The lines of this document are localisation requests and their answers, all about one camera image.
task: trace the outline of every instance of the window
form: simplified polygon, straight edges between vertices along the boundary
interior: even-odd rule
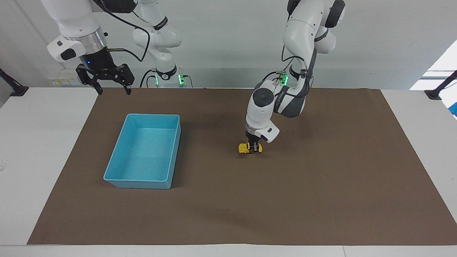
[[[424,73],[410,90],[431,90],[437,88],[447,77],[457,70],[457,41]],[[440,93],[447,108],[457,102],[457,80]]]

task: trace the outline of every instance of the brown mat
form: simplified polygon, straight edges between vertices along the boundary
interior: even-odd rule
[[[261,155],[239,155],[250,90],[105,89],[29,244],[457,245],[457,224],[377,90],[312,89]],[[128,113],[180,114],[170,190],[103,174]]]

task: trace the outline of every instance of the table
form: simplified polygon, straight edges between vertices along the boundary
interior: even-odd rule
[[[420,91],[383,91],[457,220],[457,120]],[[0,109],[0,256],[455,256],[457,246],[23,246],[97,94],[90,88],[31,88]]]

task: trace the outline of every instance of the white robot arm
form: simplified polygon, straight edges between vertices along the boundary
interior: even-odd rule
[[[151,24],[145,28],[151,38],[151,44],[147,51],[153,57],[156,65],[157,86],[180,87],[183,84],[180,68],[176,66],[173,55],[168,48],[180,46],[182,36],[173,25],[168,23],[168,18],[162,11],[159,0],[139,0],[137,7],[140,18]],[[138,46],[146,48],[148,39],[146,32],[135,29],[133,38]]]
[[[79,57],[76,72],[85,85],[103,92],[97,80],[112,80],[131,93],[134,76],[127,64],[116,66],[106,46],[105,33],[95,19],[88,0],[41,0],[46,11],[56,21],[60,36],[48,45],[48,51],[59,62]],[[136,4],[128,1],[130,6]]]
[[[263,80],[251,95],[246,115],[246,136],[249,142],[239,145],[240,153],[259,153],[259,140],[272,142],[279,129],[270,120],[273,112],[294,118],[303,111],[311,87],[317,53],[329,53],[336,44],[329,31],[345,14],[343,0],[289,0],[289,20],[283,33],[284,46],[294,61],[289,73],[297,80],[289,88],[271,80]]]

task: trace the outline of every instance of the blue plastic bin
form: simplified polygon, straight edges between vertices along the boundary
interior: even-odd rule
[[[170,189],[180,135],[179,115],[127,115],[103,179],[122,188]]]

